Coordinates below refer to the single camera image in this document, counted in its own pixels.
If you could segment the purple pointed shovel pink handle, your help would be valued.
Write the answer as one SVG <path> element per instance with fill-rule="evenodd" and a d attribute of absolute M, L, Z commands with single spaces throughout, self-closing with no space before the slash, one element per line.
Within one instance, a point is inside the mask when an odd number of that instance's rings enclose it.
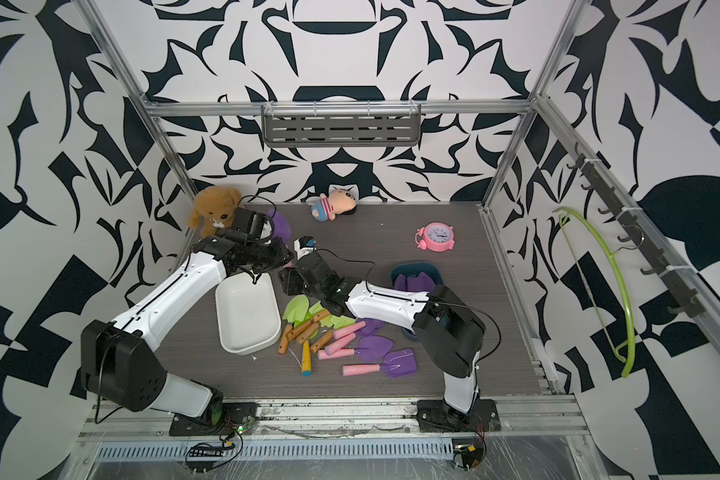
<path fill-rule="evenodd" d="M 420 272 L 408 281 L 408 287 L 412 292 L 431 293 L 436 286 L 436 282 L 426 272 Z"/>

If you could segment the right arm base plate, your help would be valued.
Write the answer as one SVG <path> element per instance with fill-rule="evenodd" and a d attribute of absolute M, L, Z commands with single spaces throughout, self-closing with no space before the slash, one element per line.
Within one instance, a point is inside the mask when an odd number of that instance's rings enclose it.
<path fill-rule="evenodd" d="M 462 413 L 443 400 L 419 400 L 416 420 L 421 432 L 478 433 L 502 430 L 496 403 L 478 398 L 468 413 Z"/>

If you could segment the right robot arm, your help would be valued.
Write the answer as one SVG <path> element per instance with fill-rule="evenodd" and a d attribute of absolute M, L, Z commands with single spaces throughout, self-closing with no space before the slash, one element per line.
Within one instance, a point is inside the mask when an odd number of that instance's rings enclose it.
<path fill-rule="evenodd" d="M 476 365 L 485 324 L 449 288 L 428 292 L 382 288 L 335 272 L 318 251 L 279 273 L 288 295 L 304 294 L 335 315 L 370 318 L 412 331 L 444 375 L 444 404 L 461 415 L 479 398 Z"/>

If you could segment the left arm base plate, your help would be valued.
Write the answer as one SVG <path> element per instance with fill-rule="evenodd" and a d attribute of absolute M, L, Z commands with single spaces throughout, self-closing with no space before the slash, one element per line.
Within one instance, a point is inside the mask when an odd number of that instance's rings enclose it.
<path fill-rule="evenodd" d="M 216 402 L 198 418 L 175 414 L 169 429 L 171 437 L 221 435 L 244 433 L 257 420 L 259 404 L 256 402 Z"/>

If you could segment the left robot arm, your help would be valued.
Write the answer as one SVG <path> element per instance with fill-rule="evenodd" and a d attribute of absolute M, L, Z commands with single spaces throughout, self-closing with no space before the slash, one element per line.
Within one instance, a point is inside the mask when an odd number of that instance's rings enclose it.
<path fill-rule="evenodd" d="M 270 274 L 292 251 L 273 215 L 240 209 L 231 226 L 201 239 L 142 301 L 81 334 L 80 382 L 97 400 L 132 412 L 153 409 L 210 428 L 222 421 L 223 396 L 169 373 L 155 353 L 173 327 L 208 292 L 215 295 L 222 348 L 248 355 L 279 340 L 281 317 Z"/>

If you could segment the purple square scoop pink handle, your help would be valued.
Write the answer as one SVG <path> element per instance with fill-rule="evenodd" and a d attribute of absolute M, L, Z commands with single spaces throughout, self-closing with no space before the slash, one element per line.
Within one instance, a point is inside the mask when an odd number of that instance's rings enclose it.
<path fill-rule="evenodd" d="M 279 238 L 288 244 L 292 237 L 291 227 L 284 214 L 275 209 L 271 209 L 268 215 L 272 221 L 272 237 Z"/>

